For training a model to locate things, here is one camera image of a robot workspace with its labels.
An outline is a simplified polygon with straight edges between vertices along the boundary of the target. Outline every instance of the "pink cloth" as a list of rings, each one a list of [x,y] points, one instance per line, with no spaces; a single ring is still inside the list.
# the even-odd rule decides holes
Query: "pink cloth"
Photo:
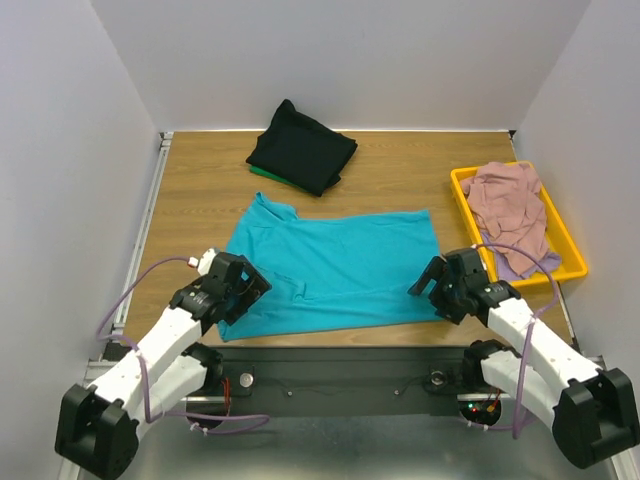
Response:
[[[541,183],[528,164],[491,162],[480,167],[475,177],[460,182],[476,223],[489,239],[520,247],[542,260],[549,252],[544,236],[547,214],[538,196]],[[517,275],[533,267],[531,260],[512,250],[497,248]]]

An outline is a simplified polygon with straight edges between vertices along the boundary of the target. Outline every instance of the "green cloth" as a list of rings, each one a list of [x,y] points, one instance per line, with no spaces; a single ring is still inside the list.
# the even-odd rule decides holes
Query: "green cloth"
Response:
[[[249,171],[251,173],[255,173],[256,175],[261,175],[263,177],[270,178],[271,180],[275,180],[276,182],[284,183],[285,185],[291,185],[292,187],[296,187],[296,188],[299,188],[300,190],[304,190],[304,188],[299,187],[295,183],[291,183],[289,180],[285,180],[284,178],[279,177],[278,175],[276,175],[274,173],[267,172],[266,170],[263,170],[260,167],[254,167],[253,165],[251,165],[249,167]]]

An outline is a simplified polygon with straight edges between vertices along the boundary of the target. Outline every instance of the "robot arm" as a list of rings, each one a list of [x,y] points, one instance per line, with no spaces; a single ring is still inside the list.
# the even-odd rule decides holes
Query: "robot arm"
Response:
[[[603,370],[569,347],[534,314],[504,281],[490,282],[473,248],[434,257],[409,293],[419,295],[431,281],[429,300],[437,313],[459,324],[476,316],[512,345],[476,342],[465,351],[462,368],[470,388],[491,385],[515,398],[530,322],[529,364],[522,403],[552,431],[575,466],[586,468],[640,443],[633,387],[618,369]]]
[[[102,479],[115,479],[156,418],[206,382],[220,380],[219,355],[195,342],[222,320],[235,323],[271,286],[246,258],[213,249],[201,258],[198,272],[197,280],[174,294],[137,351],[87,388],[67,391],[56,452]]]

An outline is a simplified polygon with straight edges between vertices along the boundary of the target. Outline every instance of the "gray floor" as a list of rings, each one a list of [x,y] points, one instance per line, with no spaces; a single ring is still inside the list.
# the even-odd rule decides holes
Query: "gray floor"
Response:
[[[501,423],[508,423],[508,418]],[[573,467],[540,423],[518,441],[426,415],[281,418],[235,437],[191,433],[164,419],[122,480],[616,479],[610,462]]]

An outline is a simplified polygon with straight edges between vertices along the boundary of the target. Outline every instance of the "blue shirt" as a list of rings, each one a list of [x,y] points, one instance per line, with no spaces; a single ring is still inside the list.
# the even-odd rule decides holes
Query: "blue shirt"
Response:
[[[439,255],[426,210],[306,220],[258,193],[227,251],[273,288],[233,326],[218,325],[224,341],[440,320],[426,294],[407,293]]]

